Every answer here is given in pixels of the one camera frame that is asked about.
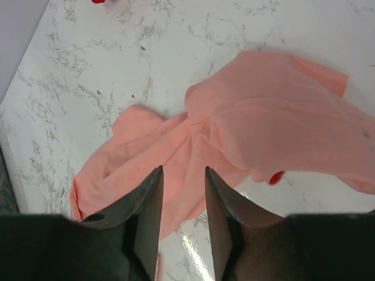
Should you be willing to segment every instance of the dark object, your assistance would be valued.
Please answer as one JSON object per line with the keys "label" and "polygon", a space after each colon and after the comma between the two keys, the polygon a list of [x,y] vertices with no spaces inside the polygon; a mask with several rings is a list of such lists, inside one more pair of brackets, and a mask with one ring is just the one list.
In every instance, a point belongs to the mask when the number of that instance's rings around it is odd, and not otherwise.
{"label": "dark object", "polygon": [[0,217],[0,279],[154,280],[163,170],[83,222],[60,215]]}
{"label": "dark object", "polygon": [[210,168],[206,205],[216,280],[375,280],[373,214],[284,219]]}

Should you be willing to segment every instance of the white table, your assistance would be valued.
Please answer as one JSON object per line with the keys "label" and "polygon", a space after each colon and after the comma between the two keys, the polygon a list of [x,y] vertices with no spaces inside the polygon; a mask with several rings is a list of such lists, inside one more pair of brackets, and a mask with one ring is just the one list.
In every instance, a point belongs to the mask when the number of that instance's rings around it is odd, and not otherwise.
{"label": "white table", "polygon": [[[188,86],[240,50],[286,50],[350,75],[345,99],[375,114],[375,3],[337,0],[51,0],[0,106],[20,209],[69,215],[69,188],[129,105],[184,111]],[[369,211],[375,197],[321,174],[239,188],[271,211]],[[207,220],[161,242],[162,280],[213,280]]]}

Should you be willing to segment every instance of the gray floor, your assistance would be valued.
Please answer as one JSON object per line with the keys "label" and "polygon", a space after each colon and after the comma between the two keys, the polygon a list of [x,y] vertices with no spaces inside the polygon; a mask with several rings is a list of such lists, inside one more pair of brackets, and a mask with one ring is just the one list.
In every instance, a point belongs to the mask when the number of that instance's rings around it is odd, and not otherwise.
{"label": "gray floor", "polygon": [[17,202],[6,170],[4,158],[0,151],[0,215],[19,213]]}

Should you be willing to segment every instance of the pink cloth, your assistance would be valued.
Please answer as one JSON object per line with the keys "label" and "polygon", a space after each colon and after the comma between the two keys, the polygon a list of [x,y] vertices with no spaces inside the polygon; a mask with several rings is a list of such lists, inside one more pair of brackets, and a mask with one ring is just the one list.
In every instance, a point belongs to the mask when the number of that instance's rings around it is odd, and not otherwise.
{"label": "pink cloth", "polygon": [[187,113],[164,120],[133,105],[74,178],[73,218],[111,204],[158,165],[161,239],[204,210],[206,166],[231,186],[249,174],[275,184],[282,171],[310,171],[374,194],[375,120],[341,99],[346,83],[346,75],[297,56],[241,52],[188,89]]}

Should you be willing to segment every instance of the crumpled cloth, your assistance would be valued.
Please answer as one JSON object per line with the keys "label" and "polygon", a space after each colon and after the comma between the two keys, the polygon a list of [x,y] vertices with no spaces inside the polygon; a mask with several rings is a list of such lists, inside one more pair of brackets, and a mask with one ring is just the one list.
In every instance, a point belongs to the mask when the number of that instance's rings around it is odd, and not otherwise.
{"label": "crumpled cloth", "polygon": [[375,194],[375,119],[345,100],[347,75],[286,53],[241,52],[191,86],[187,112],[165,120],[126,109],[74,178],[82,220],[164,167],[160,238],[204,210],[204,168],[235,187],[251,174],[275,184],[283,171],[332,174]]}

